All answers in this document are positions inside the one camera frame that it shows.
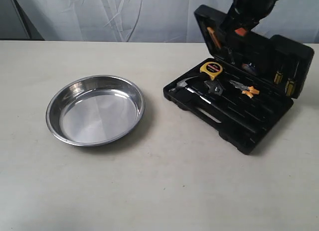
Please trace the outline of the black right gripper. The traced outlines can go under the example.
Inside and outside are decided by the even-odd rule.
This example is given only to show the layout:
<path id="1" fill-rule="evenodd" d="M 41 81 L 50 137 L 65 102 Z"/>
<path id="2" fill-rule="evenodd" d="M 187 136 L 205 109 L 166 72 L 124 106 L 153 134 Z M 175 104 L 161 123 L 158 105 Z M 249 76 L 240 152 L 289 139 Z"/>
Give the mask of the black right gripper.
<path id="1" fill-rule="evenodd" d="M 270 12 L 271 0 L 233 0 L 220 31 L 244 37 Z"/>

